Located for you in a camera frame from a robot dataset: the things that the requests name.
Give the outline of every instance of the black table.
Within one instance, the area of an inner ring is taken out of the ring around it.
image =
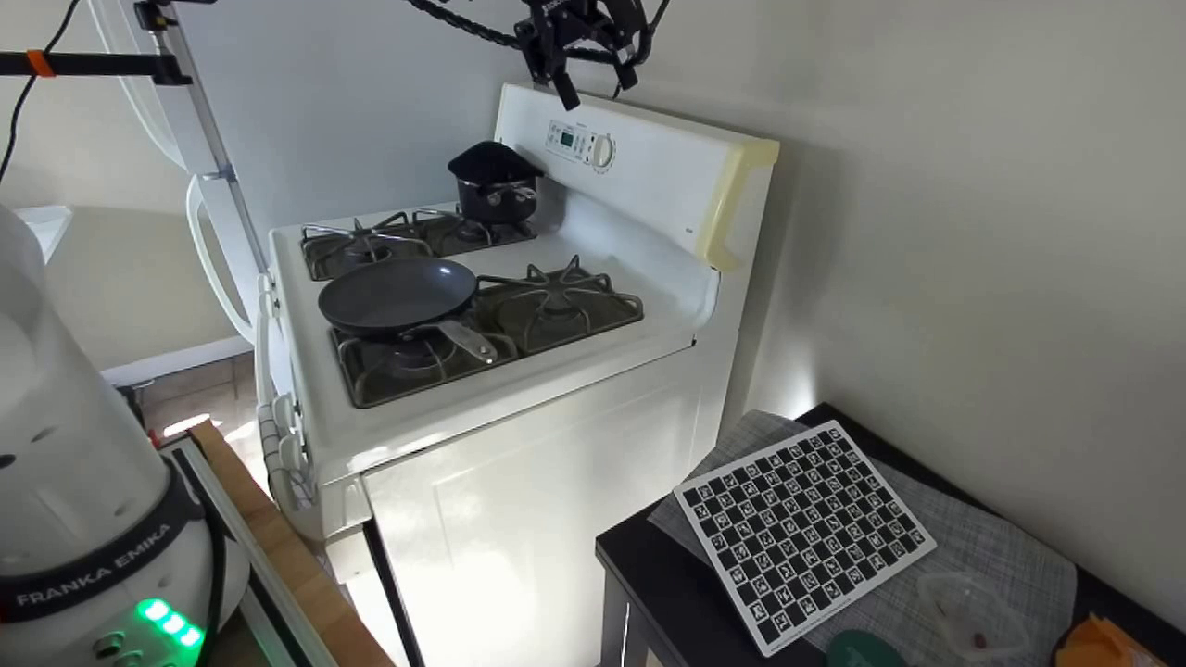
[[[817,426],[837,417],[857,446],[877,459],[898,468],[901,475],[940,488],[963,504],[979,504],[918,459],[898,450],[877,434],[862,428],[837,407],[824,404],[798,423]],[[657,653],[662,667],[812,667],[824,654],[798,641],[787,653],[764,658],[743,633],[742,616],[732,612],[724,580],[712,567],[674,544],[662,530],[648,521],[648,511],[628,515],[627,521],[612,525],[598,536],[598,558],[605,562],[605,633],[601,633],[601,667],[641,667],[646,653]],[[1073,621],[1086,616],[1114,620],[1126,633],[1134,633],[1151,654],[1166,663],[1186,658],[1186,633],[1134,605],[1129,597],[1114,594],[1102,578],[1078,567],[1078,597],[1073,597]]]

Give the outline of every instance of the black pot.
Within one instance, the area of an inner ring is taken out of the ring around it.
[[[539,189],[532,161],[517,152],[483,142],[449,161],[457,173],[459,213],[483,227],[527,227]]]

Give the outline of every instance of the white gas stove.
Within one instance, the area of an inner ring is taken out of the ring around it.
[[[515,86],[495,142],[546,166],[546,211],[528,232],[449,243],[449,258],[527,291],[575,281],[627,320],[568,336],[588,312],[539,304],[527,320],[562,342],[509,324],[504,364],[439,375],[451,357],[436,347],[423,358],[339,342],[318,291],[355,258],[337,239],[380,239],[412,220],[451,227],[451,208],[282,228],[257,353],[264,450],[275,500],[327,539],[364,620],[406,663],[591,663],[591,534],[667,491],[720,434],[777,143],[598,98],[568,113]],[[495,284],[465,320],[486,321],[483,308],[501,308]],[[405,384],[406,364],[427,380]]]

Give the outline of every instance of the floor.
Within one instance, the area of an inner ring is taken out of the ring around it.
[[[175,438],[210,417],[221,428],[224,446],[245,459],[257,484],[265,488],[257,428],[253,357],[228,357],[182,375],[150,378],[133,384],[129,395],[154,438]]]

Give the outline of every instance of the white wall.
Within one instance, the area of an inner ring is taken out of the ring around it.
[[[1186,628],[1183,24],[1172,0],[678,0],[637,98],[798,147],[743,407],[794,415],[816,375]]]
[[[44,43],[61,7],[2,0],[0,49]],[[86,2],[60,49],[100,49]],[[18,86],[0,79],[0,142]],[[182,189],[114,82],[51,79],[33,87],[0,203],[74,203],[48,287],[95,365],[228,336],[185,239]]]

